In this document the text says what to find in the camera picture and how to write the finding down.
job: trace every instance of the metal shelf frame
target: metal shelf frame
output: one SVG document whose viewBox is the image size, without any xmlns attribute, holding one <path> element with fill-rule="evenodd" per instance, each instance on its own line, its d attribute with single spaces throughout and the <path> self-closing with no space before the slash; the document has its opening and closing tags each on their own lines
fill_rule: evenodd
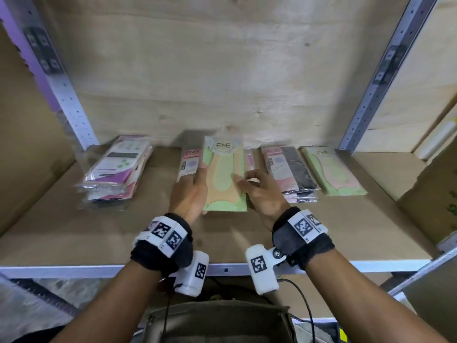
<svg viewBox="0 0 457 343">
<path fill-rule="evenodd" d="M 351 154 L 355 151 L 437 1 L 410 0 L 363 95 L 360 105 L 341 139 L 339 149 L 347 150 Z M 38 87 L 47 99 L 51 109 L 56 113 L 59 111 L 64 113 L 84 150 L 90 145 L 98 145 L 98 140 L 67 76 L 65 67 L 57 55 L 57 51 L 32 0 L 0 0 L 0 19 L 10 39 L 18 48 L 29 70 L 33 73 Z M 354 261 L 352 264 L 361 272 L 417 271 L 410 279 L 389 292 L 391 295 L 396 295 L 405 286 L 456 255 L 457 247 L 432 261 Z M 3 274 L 3 283 L 10 283 L 17 287 L 17 284 L 8 282 L 7 279 L 110 278 L 115 276 L 122 267 L 123 265 L 0 266 L 0 277 Z M 294 274 L 304 273 L 304 271 L 290 268 L 288 265 L 281 265 L 277 268 L 277 273 Z M 249 275 L 246 263 L 209 265 L 208 276 L 243 275 Z"/>
</svg>

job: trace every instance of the hand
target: hand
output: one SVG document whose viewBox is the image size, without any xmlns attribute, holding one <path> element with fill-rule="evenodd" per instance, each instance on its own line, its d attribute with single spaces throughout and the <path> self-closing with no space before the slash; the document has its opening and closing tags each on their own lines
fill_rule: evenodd
<svg viewBox="0 0 457 343">
<path fill-rule="evenodd" d="M 171 191 L 169 212 L 179 215 L 192 226 L 205 207 L 208 187 L 206 175 L 208 167 L 200 161 L 197 173 L 182 176 Z"/>
<path fill-rule="evenodd" d="M 260 181 L 258 187 L 254 185 L 254 182 L 246 180 L 252 178 L 257 178 Z M 237 174 L 233 175 L 234 183 L 238 189 L 248 194 L 262 223 L 267 229 L 272 230 L 276 220 L 290 208 L 289 203 L 279 190 L 276 180 L 267 173 L 252 170 L 246 173 L 246 179 Z"/>
</svg>

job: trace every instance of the lower shelf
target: lower shelf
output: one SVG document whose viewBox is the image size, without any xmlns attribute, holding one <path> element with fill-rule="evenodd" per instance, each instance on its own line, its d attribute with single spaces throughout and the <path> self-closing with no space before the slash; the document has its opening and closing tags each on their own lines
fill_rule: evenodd
<svg viewBox="0 0 457 343">
<path fill-rule="evenodd" d="M 320 195 L 319 202 L 299 205 L 327 226 L 338 250 L 363 272 L 415 271 L 435 257 L 434 246 L 357 161 L 344 160 L 369 194 Z M 180 149 L 156 148 L 125 211 L 78 209 L 82 195 L 73 185 L 82 172 L 74 165 L 0 238 L 0 272 L 112 277 L 129 259 L 135 236 L 167 211 L 179 161 Z M 271 248 L 271 232 L 252 210 L 209 212 L 192 229 L 194 248 L 209 254 L 214 275 L 226 268 L 247 274 L 245 250 L 257 243 Z"/>
</svg>

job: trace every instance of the person's right hand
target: person's right hand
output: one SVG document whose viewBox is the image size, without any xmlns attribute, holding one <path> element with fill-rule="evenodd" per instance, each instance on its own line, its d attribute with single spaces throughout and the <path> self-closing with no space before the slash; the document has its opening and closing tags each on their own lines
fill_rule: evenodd
<svg viewBox="0 0 457 343">
<path fill-rule="evenodd" d="M 260 181 L 258 187 L 254 185 L 257 183 L 247 180 L 252 178 Z M 259 213 L 260 220 L 270 231 L 281 214 L 290 208 L 276 180 L 263 171 L 249 171 L 246 173 L 246 179 L 233 174 L 233 181 L 238 189 L 248 194 L 255 211 Z"/>
</svg>

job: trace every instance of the plywood back panel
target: plywood back panel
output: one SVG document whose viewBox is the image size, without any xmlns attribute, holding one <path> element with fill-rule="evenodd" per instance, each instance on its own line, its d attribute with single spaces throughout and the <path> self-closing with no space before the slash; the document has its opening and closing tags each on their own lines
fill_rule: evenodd
<svg viewBox="0 0 457 343">
<path fill-rule="evenodd" d="M 100 142 L 337 146 L 409 0 L 37 0 Z"/>
<path fill-rule="evenodd" d="M 0 26 L 0 234 L 74 161 L 57 118 Z"/>
<path fill-rule="evenodd" d="M 456 12 L 457 0 L 439 0 L 357 151 L 411 152 L 454 99 Z"/>
</svg>

